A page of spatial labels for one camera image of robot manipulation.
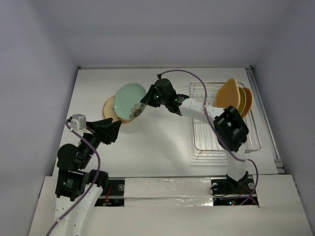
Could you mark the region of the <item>beige bird pattern plate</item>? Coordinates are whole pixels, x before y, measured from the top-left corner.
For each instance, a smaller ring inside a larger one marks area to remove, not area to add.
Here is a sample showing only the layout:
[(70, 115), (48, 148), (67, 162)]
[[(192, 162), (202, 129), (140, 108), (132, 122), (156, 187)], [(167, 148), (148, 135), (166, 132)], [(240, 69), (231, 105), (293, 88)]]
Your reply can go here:
[(105, 118), (112, 118), (113, 121), (121, 120), (123, 124), (129, 123), (135, 119), (133, 113), (127, 110), (127, 105), (121, 100), (116, 100), (115, 96), (107, 99), (103, 106), (103, 116)]

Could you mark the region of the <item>green flower plate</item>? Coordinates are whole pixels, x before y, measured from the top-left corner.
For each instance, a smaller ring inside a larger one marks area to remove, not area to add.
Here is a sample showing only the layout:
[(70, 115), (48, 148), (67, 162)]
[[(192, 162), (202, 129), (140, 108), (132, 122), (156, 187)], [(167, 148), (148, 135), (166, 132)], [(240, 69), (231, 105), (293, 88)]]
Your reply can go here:
[(122, 86), (115, 94), (114, 111), (123, 120), (131, 121), (140, 116), (146, 105), (141, 102), (147, 94), (139, 83), (128, 83)]

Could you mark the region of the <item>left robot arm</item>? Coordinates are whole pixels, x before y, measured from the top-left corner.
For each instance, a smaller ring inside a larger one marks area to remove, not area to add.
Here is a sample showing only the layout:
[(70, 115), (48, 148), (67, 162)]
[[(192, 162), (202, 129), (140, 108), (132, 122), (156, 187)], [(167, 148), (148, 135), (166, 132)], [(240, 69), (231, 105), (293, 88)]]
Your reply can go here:
[(112, 118), (89, 122), (81, 114), (70, 116), (65, 126), (80, 141), (65, 144), (57, 153), (58, 176), (54, 224), (49, 236), (81, 236), (99, 196), (108, 191), (109, 176), (101, 171), (100, 144), (116, 141), (122, 121)]

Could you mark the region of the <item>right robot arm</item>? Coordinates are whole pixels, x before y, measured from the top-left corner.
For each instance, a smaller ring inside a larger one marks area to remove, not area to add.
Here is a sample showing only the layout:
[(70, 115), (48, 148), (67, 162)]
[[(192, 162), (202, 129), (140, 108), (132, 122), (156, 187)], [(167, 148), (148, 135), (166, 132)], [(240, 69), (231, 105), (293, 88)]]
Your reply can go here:
[(218, 143), (226, 151), (227, 189), (237, 193), (244, 188), (244, 182), (248, 178), (244, 143), (247, 141), (249, 129), (238, 112), (240, 99), (235, 79), (225, 82), (217, 92), (214, 106), (208, 106), (185, 94), (177, 93), (171, 82), (162, 78), (150, 86), (141, 103), (151, 107), (163, 105), (174, 114), (210, 125)]

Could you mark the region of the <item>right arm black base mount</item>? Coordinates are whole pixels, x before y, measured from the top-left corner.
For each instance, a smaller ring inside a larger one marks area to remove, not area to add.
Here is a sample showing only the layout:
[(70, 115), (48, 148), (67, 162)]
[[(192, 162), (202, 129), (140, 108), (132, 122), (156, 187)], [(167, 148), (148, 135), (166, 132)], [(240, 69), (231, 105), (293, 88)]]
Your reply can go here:
[(239, 181), (225, 176), (211, 179), (209, 193), (214, 197), (250, 194), (254, 187), (254, 179), (246, 173)]

